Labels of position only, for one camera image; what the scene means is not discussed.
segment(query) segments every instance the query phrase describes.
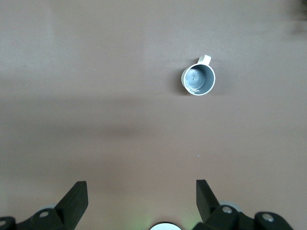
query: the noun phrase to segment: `white round object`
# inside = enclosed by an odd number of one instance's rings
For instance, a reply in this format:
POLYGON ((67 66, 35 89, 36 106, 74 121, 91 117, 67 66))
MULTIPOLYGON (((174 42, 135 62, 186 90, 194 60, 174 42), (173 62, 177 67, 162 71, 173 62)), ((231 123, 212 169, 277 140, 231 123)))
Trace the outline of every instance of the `white round object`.
POLYGON ((181 228, 175 224, 161 223, 153 226, 150 230, 181 230, 181 228))

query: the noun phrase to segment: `mug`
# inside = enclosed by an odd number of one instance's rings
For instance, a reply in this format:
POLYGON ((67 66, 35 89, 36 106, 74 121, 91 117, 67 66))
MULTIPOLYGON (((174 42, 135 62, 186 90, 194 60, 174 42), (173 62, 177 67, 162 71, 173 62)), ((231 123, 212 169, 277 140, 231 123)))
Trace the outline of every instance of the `mug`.
POLYGON ((185 69, 181 75, 181 83, 186 90, 196 96, 209 93, 215 83, 215 73, 209 66, 211 57, 200 57, 197 64, 185 69))

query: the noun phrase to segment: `table surface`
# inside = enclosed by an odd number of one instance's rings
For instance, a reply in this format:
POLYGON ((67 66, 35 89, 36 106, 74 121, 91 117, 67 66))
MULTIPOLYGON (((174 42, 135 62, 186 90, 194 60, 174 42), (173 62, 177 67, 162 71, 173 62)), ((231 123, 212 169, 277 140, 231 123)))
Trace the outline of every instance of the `table surface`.
POLYGON ((76 229, 147 230, 217 198, 307 226, 307 6, 301 0, 0 2, 0 215, 86 180, 76 229), (181 73, 212 57, 216 83, 181 73))

